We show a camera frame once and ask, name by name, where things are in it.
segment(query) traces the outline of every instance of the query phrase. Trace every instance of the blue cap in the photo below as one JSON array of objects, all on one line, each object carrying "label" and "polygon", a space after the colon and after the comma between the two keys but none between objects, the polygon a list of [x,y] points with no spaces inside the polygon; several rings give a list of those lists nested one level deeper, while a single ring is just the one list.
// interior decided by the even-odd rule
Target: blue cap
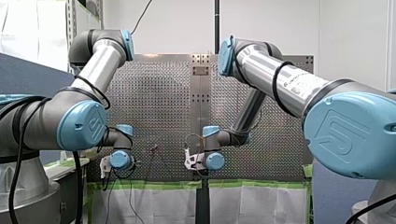
[{"label": "blue cap", "polygon": [[134,135],[134,128],[129,124],[117,124],[116,128],[123,133]]},{"label": "blue cap", "polygon": [[131,33],[127,30],[121,30],[123,43],[126,48],[126,61],[134,60],[134,42],[132,41]]},{"label": "blue cap", "polygon": [[115,151],[110,156],[110,165],[116,170],[125,170],[131,167],[132,158],[122,150]]},{"label": "blue cap", "polygon": [[324,98],[308,112],[304,136],[312,154],[340,175],[396,178],[396,102],[368,92]]},{"label": "blue cap", "polygon": [[218,59],[218,72],[221,76],[229,76],[233,68],[233,38],[224,40],[221,44]]},{"label": "blue cap", "polygon": [[20,100],[22,98],[33,96],[31,94],[1,94],[0,95],[0,105],[8,104],[13,101]]},{"label": "blue cap", "polygon": [[206,168],[210,171],[217,171],[224,166],[224,156],[218,152],[211,153],[207,156],[205,165]]},{"label": "blue cap", "polygon": [[73,105],[62,117],[56,133],[61,149],[85,150],[96,146],[105,134],[105,108],[93,101]]},{"label": "blue cap", "polygon": [[203,137],[208,137],[210,135],[218,133],[219,131],[220,131],[220,127],[219,126],[205,126],[202,129],[202,134],[203,134]]}]

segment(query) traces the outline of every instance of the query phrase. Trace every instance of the perforated metal panel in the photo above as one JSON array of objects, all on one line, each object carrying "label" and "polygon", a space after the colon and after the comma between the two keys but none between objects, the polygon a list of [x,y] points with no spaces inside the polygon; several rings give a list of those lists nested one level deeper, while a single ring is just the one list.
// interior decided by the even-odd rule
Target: perforated metal panel
[{"label": "perforated metal panel", "polygon": [[[286,56],[284,60],[312,73],[311,56]],[[235,78],[219,77],[216,63],[211,68],[211,123],[228,129],[236,120],[249,87]],[[223,147],[222,151],[226,166],[213,178],[303,180],[302,165],[312,161],[304,144],[301,121],[284,113],[269,97],[262,106],[262,121],[251,133],[250,144]]]},{"label": "perforated metal panel", "polygon": [[[142,163],[133,179],[191,179],[183,164],[184,136],[191,132],[190,61],[190,55],[139,55],[117,71],[107,90],[109,125],[134,126],[133,153]],[[106,148],[100,156],[109,153]],[[100,180],[99,162],[90,165],[89,181]]]},{"label": "perforated metal panel", "polygon": [[[133,153],[142,165],[133,179],[191,180],[191,172],[183,164],[184,136],[208,122],[231,127],[248,94],[248,86],[231,77],[219,77],[217,57],[209,58],[210,76],[197,78],[192,74],[191,55],[138,55],[135,62],[125,64],[114,76],[107,91],[112,102],[109,125],[134,126]],[[312,71],[310,56],[291,56],[285,60],[301,61],[296,65]],[[198,92],[205,97],[204,103],[201,99],[197,104]],[[302,180],[302,165],[312,161],[304,147],[300,121],[285,114],[269,98],[251,143],[240,148],[224,147],[223,152],[227,165],[212,174],[213,178]],[[109,153],[110,148],[106,148],[100,157]],[[99,162],[100,159],[90,164],[89,181],[100,181]]]}]

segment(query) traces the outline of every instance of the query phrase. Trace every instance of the white panel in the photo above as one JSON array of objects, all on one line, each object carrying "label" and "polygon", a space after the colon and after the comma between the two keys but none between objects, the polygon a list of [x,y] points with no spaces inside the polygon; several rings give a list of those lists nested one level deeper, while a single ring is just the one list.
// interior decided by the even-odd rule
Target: white panel
[{"label": "white panel", "polygon": [[97,18],[95,18],[93,15],[88,16],[88,26],[90,29],[99,29],[100,30],[100,22]]},{"label": "white panel", "polygon": [[77,21],[77,35],[83,31],[90,29],[88,10],[78,1],[75,0],[76,4],[76,21]]},{"label": "white panel", "polygon": [[36,1],[9,1],[3,33],[36,34],[38,29]]},{"label": "white panel", "polygon": [[38,62],[67,71],[65,1],[38,1]]},{"label": "white panel", "polygon": [[3,32],[7,12],[8,12],[8,2],[6,0],[0,0],[0,33]]},{"label": "white panel", "polygon": [[[103,2],[105,29],[132,31],[148,0]],[[213,50],[213,6],[213,0],[154,0],[134,33],[135,53]]]},{"label": "white panel", "polygon": [[33,63],[37,62],[38,37],[36,31],[33,35],[1,35],[2,53],[24,59]]},{"label": "white panel", "polygon": [[396,4],[389,5],[389,57],[388,57],[388,85],[387,90],[396,89]]},{"label": "white panel", "polygon": [[320,1],[319,74],[385,90],[388,0]]},{"label": "white panel", "polygon": [[318,9],[318,0],[221,1],[220,41],[233,35],[273,43],[283,54],[312,54],[317,73]]}]

